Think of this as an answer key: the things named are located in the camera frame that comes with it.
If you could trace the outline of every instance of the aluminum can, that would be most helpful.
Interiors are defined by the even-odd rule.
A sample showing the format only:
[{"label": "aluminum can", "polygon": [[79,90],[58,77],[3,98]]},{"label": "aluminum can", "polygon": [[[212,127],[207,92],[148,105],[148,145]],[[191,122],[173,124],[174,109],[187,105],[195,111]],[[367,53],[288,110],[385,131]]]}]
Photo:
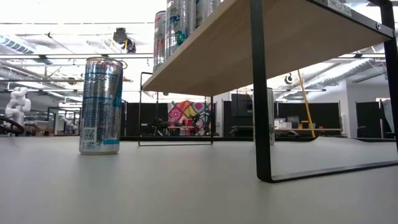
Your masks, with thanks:
[{"label": "aluminum can", "polygon": [[[268,96],[268,125],[269,125],[269,144],[273,146],[275,144],[275,114],[274,114],[274,92],[271,88],[267,89]],[[254,122],[254,94],[253,94],[253,140],[256,140],[256,132],[255,132],[255,122]]]},{"label": "aluminum can", "polygon": [[160,11],[155,16],[154,72],[164,63],[165,37],[166,11]]},{"label": "aluminum can", "polygon": [[196,0],[197,2],[197,27],[216,10],[221,4],[220,0]]},{"label": "aluminum can", "polygon": [[80,121],[81,154],[119,151],[123,65],[107,57],[88,58]]},{"label": "aluminum can", "polygon": [[196,28],[195,0],[167,0],[166,56],[168,59]]}]

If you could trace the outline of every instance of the can lid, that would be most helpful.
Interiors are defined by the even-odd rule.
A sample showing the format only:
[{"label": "can lid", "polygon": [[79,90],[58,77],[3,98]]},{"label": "can lid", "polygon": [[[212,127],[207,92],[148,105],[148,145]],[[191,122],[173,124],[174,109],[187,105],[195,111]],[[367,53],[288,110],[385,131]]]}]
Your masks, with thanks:
[{"label": "can lid", "polygon": [[106,59],[106,60],[112,60],[112,61],[114,61],[114,62],[120,63],[120,64],[122,65],[122,67],[123,67],[123,63],[121,63],[119,60],[116,60],[116,59],[110,58],[110,57],[90,57],[90,58],[87,58],[86,62],[89,61],[89,60],[93,60],[93,59]]},{"label": "can lid", "polygon": [[165,11],[165,10],[163,10],[163,11],[156,12],[156,14],[155,14],[155,15],[158,15],[159,13],[166,13],[166,11]]}]

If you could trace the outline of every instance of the black metal frame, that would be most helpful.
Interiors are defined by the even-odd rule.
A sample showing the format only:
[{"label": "black metal frame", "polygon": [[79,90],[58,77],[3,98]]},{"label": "black metal frame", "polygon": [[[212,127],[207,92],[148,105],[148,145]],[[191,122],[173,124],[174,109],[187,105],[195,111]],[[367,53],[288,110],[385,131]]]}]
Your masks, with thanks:
[{"label": "black metal frame", "polygon": [[[267,78],[265,65],[264,50],[264,26],[262,20],[262,1],[250,0],[250,20],[251,20],[251,43],[252,43],[252,67],[253,67],[253,86],[254,86],[254,109],[256,114],[268,114],[267,108]],[[398,51],[394,27],[394,13],[392,4],[388,0],[369,0],[369,2],[381,8],[382,24],[375,23],[373,20],[352,11],[352,16],[348,17],[328,7],[327,1],[324,0],[307,0],[312,4],[316,4],[335,13],[341,17],[351,20],[359,25],[372,29],[375,32],[383,34],[391,40],[384,43],[386,54],[387,76],[389,81],[392,114],[394,118],[394,126],[398,127]],[[256,162],[257,177],[268,183],[285,182],[290,180],[306,179],[311,177],[319,177],[324,175],[342,174],[366,169],[375,169],[380,167],[398,166],[398,161],[379,162],[372,164],[363,164],[358,166],[336,167],[333,169],[320,169],[308,172],[299,172],[289,175],[272,175],[271,170],[271,151],[269,138],[264,138],[269,134],[268,116],[255,116],[254,128],[256,132]]]},{"label": "black metal frame", "polygon": [[[140,77],[140,90],[139,90],[139,110],[138,110],[138,146],[203,146],[203,145],[213,145],[214,143],[214,129],[216,128],[216,124],[215,124],[215,118],[214,118],[214,110],[215,110],[215,106],[214,106],[214,102],[213,102],[213,97],[210,97],[210,105],[211,105],[211,110],[210,110],[210,123],[211,123],[211,128],[210,128],[210,138],[203,138],[205,139],[205,141],[209,141],[210,143],[208,144],[145,144],[142,145],[141,141],[143,139],[146,140],[150,140],[150,141],[155,141],[156,139],[160,140],[160,141],[172,141],[173,138],[170,137],[143,137],[141,136],[141,98],[142,98],[142,75],[153,75],[153,73],[150,72],[141,72],[141,77]],[[157,99],[156,99],[156,118],[158,116],[158,103],[159,103],[159,92],[157,92]],[[198,139],[200,139],[201,137],[196,137],[196,138],[186,138],[186,140],[183,141],[198,141]]]}]

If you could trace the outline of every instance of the white table surface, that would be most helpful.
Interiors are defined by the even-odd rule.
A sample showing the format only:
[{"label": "white table surface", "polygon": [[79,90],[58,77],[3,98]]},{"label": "white table surface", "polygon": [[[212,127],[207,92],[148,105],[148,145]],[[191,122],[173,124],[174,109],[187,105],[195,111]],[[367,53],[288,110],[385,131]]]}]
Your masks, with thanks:
[{"label": "white table surface", "polygon": [[[348,142],[332,138],[277,142],[272,156],[280,164],[273,168],[283,174],[396,159],[391,157],[396,156],[395,143]],[[327,152],[332,146],[336,152]],[[359,147],[368,157],[359,156]],[[74,137],[1,138],[0,223],[385,224],[398,220],[398,167],[283,184],[261,182],[255,170],[252,142],[173,147],[122,142],[118,155],[81,156]]]}]

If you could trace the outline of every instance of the cable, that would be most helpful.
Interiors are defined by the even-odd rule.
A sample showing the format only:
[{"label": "cable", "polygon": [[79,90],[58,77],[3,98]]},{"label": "cable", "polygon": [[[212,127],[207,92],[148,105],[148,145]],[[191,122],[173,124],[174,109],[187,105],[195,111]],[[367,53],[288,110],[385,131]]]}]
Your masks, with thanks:
[{"label": "cable", "polygon": [[13,121],[13,120],[11,120],[11,119],[9,119],[9,118],[0,116],[0,121],[5,121],[5,122],[11,124],[11,128],[7,128],[7,127],[5,127],[5,126],[3,125],[3,123],[1,122],[1,123],[0,123],[0,130],[3,130],[3,131],[5,131],[5,132],[7,132],[7,133],[12,133],[12,134],[23,134],[23,133],[25,132],[25,128],[24,128],[22,125],[18,124],[17,122],[15,122],[15,121]]}]

